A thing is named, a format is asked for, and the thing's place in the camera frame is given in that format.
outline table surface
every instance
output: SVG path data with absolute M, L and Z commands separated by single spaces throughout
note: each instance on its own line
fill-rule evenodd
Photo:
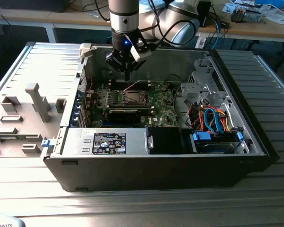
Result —
M 227 0 L 214 1 L 214 7 L 217 14 L 221 17 L 221 20 L 230 24 L 228 34 L 236 35 L 256 35 L 256 36 L 269 36 L 284 38 L 284 25 L 272 22 L 266 18 L 263 18 L 260 23 L 233 23 L 231 22 L 230 14 L 222 13 L 219 10 L 223 9 L 223 6 Z M 107 4 L 107 1 L 100 3 L 100 7 Z M 80 5 L 72 4 L 75 9 L 80 9 Z M 101 9 L 104 16 L 108 17 L 108 7 Z M 78 25 L 102 25 L 109 26 L 109 23 L 103 21 L 100 17 L 88 15 L 83 12 L 77 12 L 72 9 L 68 9 L 64 13 L 55 13 L 41 10 L 22 10 L 22 9 L 1 9 L 2 14 L 7 20 L 23 20 L 23 21 L 38 21 L 38 22 L 51 22 L 51 23 L 67 23 Z M 199 32 L 214 32 L 215 27 L 210 22 L 206 27 L 199 28 Z

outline sticker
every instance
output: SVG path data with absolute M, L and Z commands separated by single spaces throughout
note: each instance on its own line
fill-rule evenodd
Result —
M 126 154 L 126 134 L 94 133 L 92 151 L 94 155 L 124 155 Z
M 92 129 L 83 129 L 81 136 L 93 136 L 95 133 L 95 130 Z

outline green circuit board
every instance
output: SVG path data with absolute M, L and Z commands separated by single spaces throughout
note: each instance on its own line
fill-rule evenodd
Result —
M 172 106 L 172 89 L 166 89 L 162 91 L 163 83 L 151 84 L 148 91 L 143 91 L 145 96 L 145 105 L 149 108 L 124 108 L 126 110 L 139 110 L 141 111 L 141 121 L 139 124 L 134 125 L 122 125 L 122 127 L 148 127 L 148 126 L 160 126 L 160 127 L 171 127 L 178 126 L 178 117 Z M 97 99 L 94 100 L 94 105 L 90 106 L 90 119 L 91 127 L 113 127 L 109 125 L 107 119 L 107 113 L 111 109 L 107 105 L 108 94 L 114 94 L 114 102 L 122 103 L 123 95 L 122 90 L 110 90 L 104 85 L 99 86 L 95 89 Z

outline motherboard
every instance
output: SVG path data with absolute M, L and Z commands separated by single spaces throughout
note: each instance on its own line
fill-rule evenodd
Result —
M 173 87 L 150 81 L 126 87 L 127 83 L 94 86 L 89 106 L 91 127 L 178 126 Z

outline workbench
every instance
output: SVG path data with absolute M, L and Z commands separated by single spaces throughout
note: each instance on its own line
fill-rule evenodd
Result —
M 223 8 L 222 5 L 226 2 L 228 1 L 214 1 L 214 7 L 216 8 L 216 12 L 219 16 L 221 16 L 222 13 L 218 10 L 218 8 L 221 10 Z M 99 6 L 105 6 L 106 4 L 107 1 L 103 1 Z M 72 6 L 75 9 L 80 9 L 80 6 L 77 4 L 72 4 Z M 104 16 L 109 16 L 108 7 L 101 9 L 101 11 Z M 72 9 L 68 9 L 64 13 L 38 10 L 0 9 L 0 14 L 2 14 L 11 25 L 44 27 L 46 29 L 49 42 L 51 43 L 58 42 L 55 33 L 56 28 L 111 30 L 110 24 L 103 21 L 100 17 L 96 18 Z M 248 22 L 233 23 L 231 22 L 230 14 L 226 14 L 225 18 L 221 19 L 230 23 L 230 27 L 225 36 L 226 38 L 284 42 L 284 25 L 272 22 L 266 18 L 263 18 L 259 24 Z M 7 24 L 1 16 L 0 24 Z M 196 36 L 199 37 L 196 48 L 202 48 L 205 39 L 212 36 L 214 32 L 215 27 L 211 21 L 209 21 L 208 26 L 199 28 L 196 34 Z

